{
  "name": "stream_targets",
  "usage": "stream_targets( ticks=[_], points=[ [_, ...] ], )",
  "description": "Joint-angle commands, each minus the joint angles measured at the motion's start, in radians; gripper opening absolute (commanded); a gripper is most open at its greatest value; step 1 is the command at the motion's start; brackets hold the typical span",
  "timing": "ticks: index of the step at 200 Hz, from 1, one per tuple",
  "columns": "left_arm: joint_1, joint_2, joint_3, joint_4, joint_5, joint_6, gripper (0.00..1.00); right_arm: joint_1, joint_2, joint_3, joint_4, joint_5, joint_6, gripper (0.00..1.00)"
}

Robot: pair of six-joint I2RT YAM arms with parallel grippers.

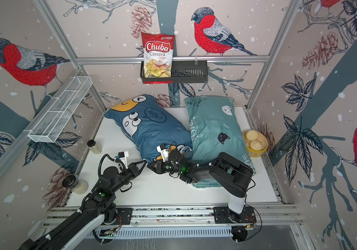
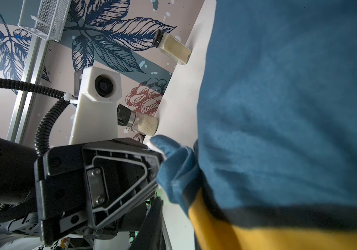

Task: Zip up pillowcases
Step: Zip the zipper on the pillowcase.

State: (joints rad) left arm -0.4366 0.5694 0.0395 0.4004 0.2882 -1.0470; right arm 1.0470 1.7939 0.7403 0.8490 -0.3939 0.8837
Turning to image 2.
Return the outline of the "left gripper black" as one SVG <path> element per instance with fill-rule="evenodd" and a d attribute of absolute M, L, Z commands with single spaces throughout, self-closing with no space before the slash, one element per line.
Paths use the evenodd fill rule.
<path fill-rule="evenodd" d="M 90 239 L 139 231 L 157 187 L 162 154 L 131 139 L 55 147 L 34 165 L 40 238 Z"/>

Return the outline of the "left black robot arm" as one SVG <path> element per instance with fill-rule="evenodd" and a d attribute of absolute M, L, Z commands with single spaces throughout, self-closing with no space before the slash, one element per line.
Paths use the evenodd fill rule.
<path fill-rule="evenodd" d="M 140 231 L 163 157 L 131 138 L 34 149 L 0 139 L 0 245 Z"/>

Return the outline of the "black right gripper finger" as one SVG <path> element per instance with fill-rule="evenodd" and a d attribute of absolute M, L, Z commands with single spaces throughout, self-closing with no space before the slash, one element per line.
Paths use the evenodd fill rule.
<path fill-rule="evenodd" d="M 146 216 L 140 231 L 129 250 L 165 250 L 166 243 L 162 232 L 163 201 L 157 197 Z"/>

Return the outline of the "blue cartoon pillow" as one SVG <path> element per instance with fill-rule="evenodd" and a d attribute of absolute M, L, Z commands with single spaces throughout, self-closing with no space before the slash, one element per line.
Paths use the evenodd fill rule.
<path fill-rule="evenodd" d="M 194 148 L 157 181 L 203 250 L 357 250 L 357 1 L 218 1 Z"/>

